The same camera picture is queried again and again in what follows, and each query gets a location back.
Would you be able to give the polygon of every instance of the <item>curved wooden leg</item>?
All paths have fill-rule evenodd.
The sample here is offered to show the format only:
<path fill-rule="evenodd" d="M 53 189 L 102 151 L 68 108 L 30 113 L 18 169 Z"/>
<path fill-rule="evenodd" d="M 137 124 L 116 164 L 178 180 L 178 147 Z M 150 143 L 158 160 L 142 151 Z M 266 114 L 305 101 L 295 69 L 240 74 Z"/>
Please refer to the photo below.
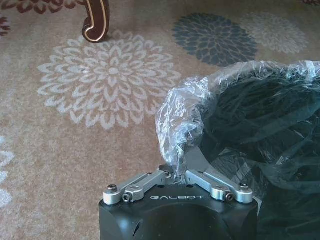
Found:
<path fill-rule="evenodd" d="M 109 30 L 109 0 L 86 0 L 88 18 L 84 20 L 82 35 L 91 43 L 102 41 Z"/>

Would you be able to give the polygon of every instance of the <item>metal bracket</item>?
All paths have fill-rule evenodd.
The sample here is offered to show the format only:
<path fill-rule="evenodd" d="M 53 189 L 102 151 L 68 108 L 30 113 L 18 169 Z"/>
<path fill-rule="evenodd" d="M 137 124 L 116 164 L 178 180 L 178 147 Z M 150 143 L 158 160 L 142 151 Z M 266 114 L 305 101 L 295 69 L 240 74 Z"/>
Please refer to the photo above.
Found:
<path fill-rule="evenodd" d="M 188 170 L 185 173 L 187 184 L 197 184 L 220 201 L 231 201 L 233 198 L 243 204 L 253 201 L 253 191 L 246 184 L 235 184 L 213 167 L 205 172 Z"/>
<path fill-rule="evenodd" d="M 190 185 L 198 185 L 210 193 L 211 197 L 220 201 L 231 201 L 234 196 L 229 187 L 225 184 L 212 180 L 195 170 L 188 170 L 185 173 L 186 182 Z"/>
<path fill-rule="evenodd" d="M 168 171 L 156 170 L 154 173 L 138 174 L 118 186 L 111 184 L 103 193 L 103 201 L 107 205 L 114 205 L 123 200 L 133 203 L 144 198 L 145 193 L 155 185 L 166 185 L 172 178 Z"/>

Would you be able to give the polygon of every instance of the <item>plastic bag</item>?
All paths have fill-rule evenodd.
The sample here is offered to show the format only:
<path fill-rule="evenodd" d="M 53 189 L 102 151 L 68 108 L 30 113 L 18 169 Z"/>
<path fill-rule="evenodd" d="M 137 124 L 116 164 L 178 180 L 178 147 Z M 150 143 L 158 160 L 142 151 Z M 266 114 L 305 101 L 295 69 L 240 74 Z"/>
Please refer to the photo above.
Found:
<path fill-rule="evenodd" d="M 206 159 L 263 200 L 260 239 L 320 236 L 320 62 L 237 63 L 172 89 L 156 115 L 160 152 L 184 181 Z"/>

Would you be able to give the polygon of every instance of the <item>dark gray flower motif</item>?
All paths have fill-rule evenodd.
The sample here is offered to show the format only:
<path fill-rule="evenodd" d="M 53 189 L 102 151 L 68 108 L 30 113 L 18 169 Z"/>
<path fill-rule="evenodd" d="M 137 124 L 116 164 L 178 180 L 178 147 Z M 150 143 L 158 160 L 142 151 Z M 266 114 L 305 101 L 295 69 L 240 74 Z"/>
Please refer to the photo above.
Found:
<path fill-rule="evenodd" d="M 222 16 L 194 13 L 173 28 L 176 43 L 210 65 L 225 67 L 255 59 L 257 43 L 238 24 Z"/>
<path fill-rule="evenodd" d="M 312 6 L 320 6 L 320 0 L 300 0 L 304 4 L 312 5 Z"/>

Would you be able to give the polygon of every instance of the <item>flower pattern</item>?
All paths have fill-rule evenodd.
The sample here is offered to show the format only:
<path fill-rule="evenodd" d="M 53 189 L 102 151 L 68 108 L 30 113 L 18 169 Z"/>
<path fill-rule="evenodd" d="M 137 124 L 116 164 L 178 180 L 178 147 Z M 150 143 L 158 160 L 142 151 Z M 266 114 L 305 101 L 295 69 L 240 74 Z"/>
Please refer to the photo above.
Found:
<path fill-rule="evenodd" d="M 89 43 L 81 36 L 53 50 L 50 63 L 38 67 L 45 74 L 38 93 L 46 96 L 46 106 L 69 113 L 75 123 L 100 123 L 106 130 L 116 123 L 126 128 L 130 120 L 140 124 L 145 114 L 156 113 L 181 77 L 173 56 L 131 32 L 117 30 L 110 37 Z"/>
<path fill-rule="evenodd" d="M 222 16 L 191 14 L 176 22 L 173 31 L 176 43 L 204 63 L 225 67 L 255 59 L 255 41 Z"/>
<path fill-rule="evenodd" d="M 240 25 L 257 43 L 273 51 L 295 54 L 308 43 L 305 33 L 294 24 L 268 12 L 249 13 L 240 20 Z"/>
<path fill-rule="evenodd" d="M 320 0 L 300 0 L 304 4 L 312 5 L 312 6 L 320 6 Z"/>
<path fill-rule="evenodd" d="M 0 136 L 0 147 L 5 142 L 5 138 Z M 0 150 L 0 184 L 7 178 L 8 172 L 3 171 L 3 167 L 8 165 L 15 156 L 10 151 Z M 0 188 L 0 208 L 4 207 L 12 200 L 11 195 L 4 189 Z"/>
<path fill-rule="evenodd" d="M 7 35 L 10 30 L 10 26 L 6 17 L 0 14 L 0 38 Z"/>
<path fill-rule="evenodd" d="M 21 14 L 33 9 L 38 14 L 44 14 L 47 10 L 59 12 L 63 7 L 73 9 L 77 4 L 85 6 L 86 0 L 4 0 L 1 9 L 16 8 Z"/>

